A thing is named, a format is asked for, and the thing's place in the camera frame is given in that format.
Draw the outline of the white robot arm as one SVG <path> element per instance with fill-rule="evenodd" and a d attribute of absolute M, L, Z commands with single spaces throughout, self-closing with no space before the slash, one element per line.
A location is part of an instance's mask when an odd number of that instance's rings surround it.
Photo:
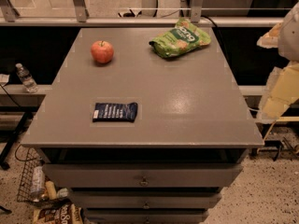
<path fill-rule="evenodd" d="M 261 36 L 257 45 L 266 49 L 277 48 L 278 54 L 289 61 L 284 68 L 273 68 L 257 114 L 258 119 L 279 119 L 299 99 L 299 3 L 283 22 Z"/>

